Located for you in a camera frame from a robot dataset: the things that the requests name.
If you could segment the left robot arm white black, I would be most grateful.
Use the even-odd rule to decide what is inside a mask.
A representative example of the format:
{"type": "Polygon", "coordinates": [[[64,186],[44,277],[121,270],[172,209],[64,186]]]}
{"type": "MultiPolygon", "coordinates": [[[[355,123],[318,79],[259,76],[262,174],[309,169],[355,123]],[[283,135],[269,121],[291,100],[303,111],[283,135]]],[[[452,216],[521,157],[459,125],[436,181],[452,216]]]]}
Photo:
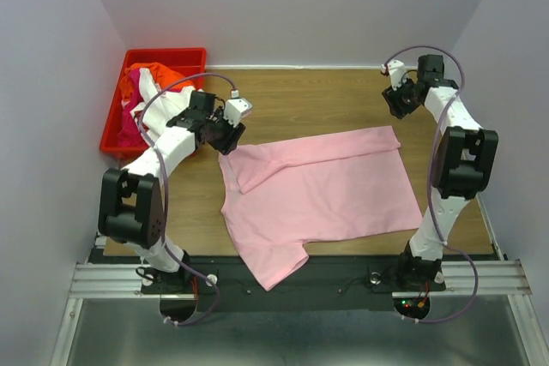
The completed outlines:
{"type": "Polygon", "coordinates": [[[237,91],[223,101],[213,93],[193,91],[188,106],[169,117],[158,139],[123,169],[107,170],[101,182],[98,228],[101,235],[129,245],[148,269],[138,275],[149,284],[184,291],[191,282],[189,255],[166,235],[168,177],[200,146],[222,155],[238,145],[251,103],[237,91]]]}

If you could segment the pink t shirt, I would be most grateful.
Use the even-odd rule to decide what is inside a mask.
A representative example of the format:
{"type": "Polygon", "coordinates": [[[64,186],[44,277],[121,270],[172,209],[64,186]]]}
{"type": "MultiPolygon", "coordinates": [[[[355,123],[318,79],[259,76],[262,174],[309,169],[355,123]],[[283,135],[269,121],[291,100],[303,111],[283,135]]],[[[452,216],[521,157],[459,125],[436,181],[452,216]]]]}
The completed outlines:
{"type": "Polygon", "coordinates": [[[307,243],[419,227],[422,213],[390,126],[237,147],[221,155],[221,212],[235,249],[270,291],[307,243]]]}

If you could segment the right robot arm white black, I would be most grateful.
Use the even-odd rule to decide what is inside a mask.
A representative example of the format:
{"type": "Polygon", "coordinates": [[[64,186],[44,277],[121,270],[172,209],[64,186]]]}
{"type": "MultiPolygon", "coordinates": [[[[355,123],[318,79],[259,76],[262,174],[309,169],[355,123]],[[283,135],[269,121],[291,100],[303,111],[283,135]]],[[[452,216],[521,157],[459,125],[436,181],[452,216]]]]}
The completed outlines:
{"type": "Polygon", "coordinates": [[[437,123],[426,183],[428,206],[395,267],[395,282],[403,289],[443,283],[449,235],[468,203],[486,189],[498,148],[498,133],[483,128],[462,102],[464,82],[446,76],[446,56],[436,49],[419,57],[414,78],[396,57],[381,69],[390,81],[382,95],[392,116],[402,119],[423,106],[437,123]]]}

